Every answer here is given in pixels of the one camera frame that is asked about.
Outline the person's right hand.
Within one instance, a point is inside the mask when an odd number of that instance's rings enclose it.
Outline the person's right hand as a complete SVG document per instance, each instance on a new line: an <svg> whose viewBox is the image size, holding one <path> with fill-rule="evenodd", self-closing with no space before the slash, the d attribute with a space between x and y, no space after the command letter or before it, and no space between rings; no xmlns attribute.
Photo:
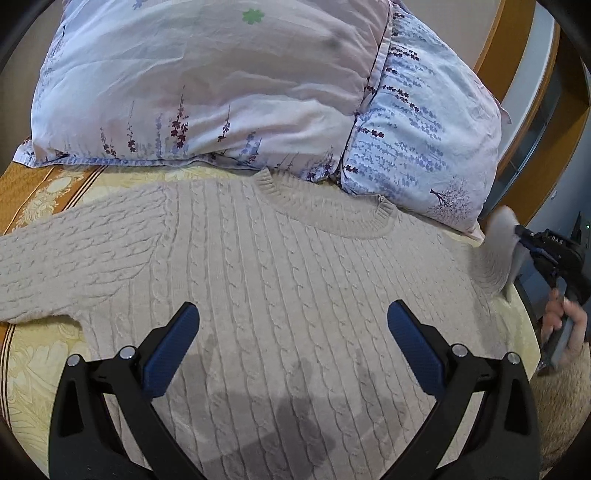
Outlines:
<svg viewBox="0 0 591 480"><path fill-rule="evenodd" d="M576 302L564 298L558 289L549 294L542 317L541 341L545 344L550 335L562 327L562 318L569 317L573 321L573 329L567 346L561 356L559 367L564 368L572 363L581 353L585 345L588 317L585 310Z"/></svg>

